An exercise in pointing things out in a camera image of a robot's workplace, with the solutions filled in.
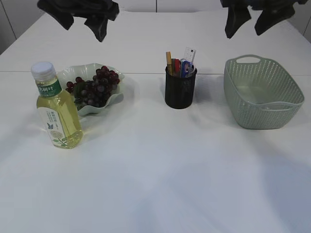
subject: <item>plastic basket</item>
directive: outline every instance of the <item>plastic basket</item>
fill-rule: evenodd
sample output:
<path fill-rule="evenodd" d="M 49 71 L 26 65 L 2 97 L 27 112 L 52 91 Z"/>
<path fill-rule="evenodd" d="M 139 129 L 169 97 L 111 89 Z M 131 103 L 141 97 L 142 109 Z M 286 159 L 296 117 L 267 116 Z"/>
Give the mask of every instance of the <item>plastic basket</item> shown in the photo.
<path fill-rule="evenodd" d="M 260 61 L 238 63 L 245 57 Z M 283 127 L 305 99 L 297 83 L 278 62 L 255 55 L 226 62 L 224 90 L 235 120 L 247 129 Z"/>

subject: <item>ruler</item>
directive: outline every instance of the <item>ruler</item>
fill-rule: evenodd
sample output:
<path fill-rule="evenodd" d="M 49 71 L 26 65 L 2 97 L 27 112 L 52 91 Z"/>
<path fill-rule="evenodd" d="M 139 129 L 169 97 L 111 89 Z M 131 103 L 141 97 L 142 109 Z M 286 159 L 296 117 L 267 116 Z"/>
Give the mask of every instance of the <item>ruler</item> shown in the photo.
<path fill-rule="evenodd" d="M 186 47 L 184 59 L 186 59 L 188 62 L 193 63 L 194 57 L 195 57 L 195 52 L 196 52 L 196 50 Z"/>

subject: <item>pen holder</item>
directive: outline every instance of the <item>pen holder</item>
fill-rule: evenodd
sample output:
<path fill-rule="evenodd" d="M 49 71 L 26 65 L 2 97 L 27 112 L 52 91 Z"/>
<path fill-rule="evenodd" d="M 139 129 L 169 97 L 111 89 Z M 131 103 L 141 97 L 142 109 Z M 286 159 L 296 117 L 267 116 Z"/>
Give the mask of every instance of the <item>pen holder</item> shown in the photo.
<path fill-rule="evenodd" d="M 175 109 L 188 108 L 192 104 L 197 69 L 187 78 L 174 77 L 168 73 L 167 67 L 165 81 L 165 102 Z"/>

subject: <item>white bottle cap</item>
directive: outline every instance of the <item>white bottle cap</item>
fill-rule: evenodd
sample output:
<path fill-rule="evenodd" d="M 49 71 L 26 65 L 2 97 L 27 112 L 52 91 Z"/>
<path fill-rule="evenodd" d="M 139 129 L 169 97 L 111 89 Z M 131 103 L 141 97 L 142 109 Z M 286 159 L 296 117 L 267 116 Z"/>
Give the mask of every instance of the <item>white bottle cap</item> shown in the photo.
<path fill-rule="evenodd" d="M 38 62 L 31 67 L 31 73 L 36 81 L 48 81 L 55 78 L 56 71 L 51 62 Z"/>

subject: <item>basket handle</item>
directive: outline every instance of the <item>basket handle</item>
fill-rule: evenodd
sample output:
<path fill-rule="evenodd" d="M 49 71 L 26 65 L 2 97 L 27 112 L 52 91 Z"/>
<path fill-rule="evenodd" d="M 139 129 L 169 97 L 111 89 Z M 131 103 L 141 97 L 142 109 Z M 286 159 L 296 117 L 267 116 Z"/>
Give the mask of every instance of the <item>basket handle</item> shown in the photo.
<path fill-rule="evenodd" d="M 236 62 L 236 63 L 240 63 L 240 62 L 238 62 L 238 60 L 239 59 L 241 59 L 241 58 L 245 58 L 245 57 L 253 57 L 253 58 L 258 58 L 260 61 L 259 62 L 261 62 L 262 61 L 262 59 L 264 59 L 263 57 L 259 57 L 259 56 L 257 56 L 257 55 L 253 55 L 253 54 L 248 54 L 248 55 L 243 55 L 243 56 L 240 56 L 240 57 L 237 57 L 237 58 L 234 58 L 233 60 Z"/>
<path fill-rule="evenodd" d="M 286 106 L 283 109 L 273 109 L 275 106 Z M 292 110 L 293 108 L 297 107 L 297 104 L 295 103 L 287 103 L 287 102 L 273 102 L 273 103 L 266 103 L 262 104 L 260 109 L 263 111 L 289 111 Z"/>

